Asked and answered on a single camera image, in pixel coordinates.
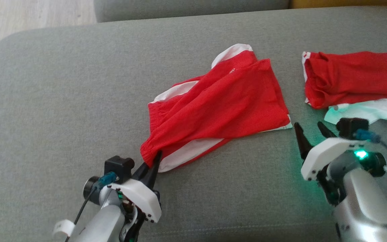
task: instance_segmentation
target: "white strap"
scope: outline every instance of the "white strap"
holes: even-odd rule
[[[55,224],[52,236],[55,236],[57,233],[64,233],[66,236],[70,237],[71,234],[73,234],[75,227],[76,225],[68,219],[61,220]]]

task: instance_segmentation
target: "wooden floor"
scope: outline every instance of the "wooden floor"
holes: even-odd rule
[[[92,23],[93,0],[0,0],[0,40],[28,29]]]

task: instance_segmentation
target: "blue connector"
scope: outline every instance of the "blue connector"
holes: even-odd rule
[[[93,186],[96,187],[98,191],[100,191],[105,186],[110,185],[115,181],[117,181],[116,173],[109,172],[109,173],[103,175],[101,178],[99,178],[98,181],[95,182],[95,184]]]
[[[375,144],[380,143],[380,135],[368,130],[359,129],[353,134],[353,136],[356,140],[370,140]]]

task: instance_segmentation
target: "yellow object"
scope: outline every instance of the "yellow object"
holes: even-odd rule
[[[340,6],[387,6],[387,0],[292,0],[291,8],[323,8]]]

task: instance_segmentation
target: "gray sofa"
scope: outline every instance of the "gray sofa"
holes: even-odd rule
[[[63,241],[51,238],[55,222],[75,218],[107,158],[141,164],[147,103],[235,43],[271,59],[292,121],[317,144],[325,112],[304,103],[301,53],[387,52],[387,7],[133,20],[0,41],[0,241]],[[387,121],[371,128],[387,141]],[[338,241],[332,208],[300,168],[292,129],[235,139],[158,175],[163,215],[140,241]],[[387,196],[387,174],[378,182]],[[89,203],[79,224],[98,210]]]
[[[287,9],[289,0],[94,0],[98,22]]]

